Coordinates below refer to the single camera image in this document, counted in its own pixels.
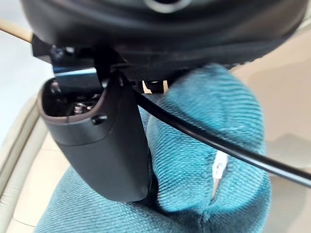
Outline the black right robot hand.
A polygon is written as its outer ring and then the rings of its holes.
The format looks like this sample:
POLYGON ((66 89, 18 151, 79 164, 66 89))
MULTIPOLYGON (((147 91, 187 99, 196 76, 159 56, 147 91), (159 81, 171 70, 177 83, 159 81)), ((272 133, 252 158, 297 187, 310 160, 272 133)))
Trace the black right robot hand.
POLYGON ((143 95, 208 63, 253 61, 303 22, 306 0, 24 0, 33 55, 52 65, 38 109, 82 179, 120 202, 144 199, 153 168, 139 108, 255 167, 306 187, 310 174, 181 120, 143 95))

